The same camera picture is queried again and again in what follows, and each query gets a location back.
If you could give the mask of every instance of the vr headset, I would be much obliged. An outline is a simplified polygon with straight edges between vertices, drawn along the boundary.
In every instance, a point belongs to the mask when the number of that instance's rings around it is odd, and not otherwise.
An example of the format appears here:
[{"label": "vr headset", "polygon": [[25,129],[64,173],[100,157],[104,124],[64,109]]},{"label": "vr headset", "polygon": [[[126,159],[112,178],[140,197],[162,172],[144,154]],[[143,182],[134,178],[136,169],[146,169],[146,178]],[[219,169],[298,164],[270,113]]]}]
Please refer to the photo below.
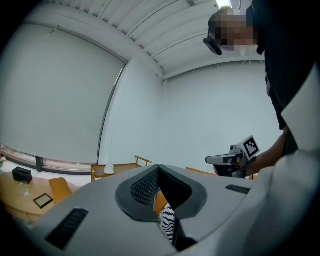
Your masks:
[{"label": "vr headset", "polygon": [[204,44],[209,48],[209,50],[211,52],[213,52],[214,54],[221,56],[222,55],[222,51],[221,51],[221,45],[219,46],[217,44],[217,41],[214,39],[214,37],[212,36],[212,34],[210,33],[210,23],[211,21],[214,20],[215,16],[217,15],[217,12],[211,16],[211,18],[209,19],[209,29],[208,29],[208,36],[207,38],[203,39]]}]

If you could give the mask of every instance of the black and white striped object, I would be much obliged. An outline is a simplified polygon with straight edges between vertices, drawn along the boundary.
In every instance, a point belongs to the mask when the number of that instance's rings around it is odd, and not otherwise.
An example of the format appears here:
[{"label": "black and white striped object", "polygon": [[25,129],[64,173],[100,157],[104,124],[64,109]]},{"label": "black and white striped object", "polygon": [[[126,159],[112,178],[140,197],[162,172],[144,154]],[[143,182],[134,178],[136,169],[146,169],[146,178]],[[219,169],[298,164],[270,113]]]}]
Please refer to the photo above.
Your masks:
[{"label": "black and white striped object", "polygon": [[160,212],[159,219],[160,230],[172,242],[175,229],[175,212],[171,208],[170,204],[167,203],[165,205],[163,210]]}]

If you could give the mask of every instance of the glass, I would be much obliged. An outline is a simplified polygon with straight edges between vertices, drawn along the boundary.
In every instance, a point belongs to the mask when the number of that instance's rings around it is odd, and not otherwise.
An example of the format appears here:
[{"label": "glass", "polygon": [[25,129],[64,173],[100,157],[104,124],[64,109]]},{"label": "glass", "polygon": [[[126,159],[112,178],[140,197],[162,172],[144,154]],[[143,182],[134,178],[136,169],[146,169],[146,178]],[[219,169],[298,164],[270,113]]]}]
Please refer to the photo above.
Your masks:
[{"label": "glass", "polygon": [[24,197],[27,197],[30,195],[28,182],[26,182],[25,180],[20,181],[19,190],[20,190],[20,195]]}]

